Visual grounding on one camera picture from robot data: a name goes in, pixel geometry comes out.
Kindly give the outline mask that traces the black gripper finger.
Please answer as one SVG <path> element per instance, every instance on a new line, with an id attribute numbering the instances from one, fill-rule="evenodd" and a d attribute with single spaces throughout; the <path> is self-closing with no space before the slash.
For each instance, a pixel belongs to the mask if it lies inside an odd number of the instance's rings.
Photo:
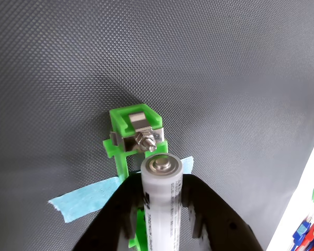
<path id="1" fill-rule="evenodd" d="M 183 176 L 182 206 L 200 250 L 262 250 L 250 226 L 195 175 Z"/>
<path id="2" fill-rule="evenodd" d="M 129 250 L 136 235 L 137 211 L 143 208 L 141 174 L 119 186 L 77 241 L 74 250 Z"/>

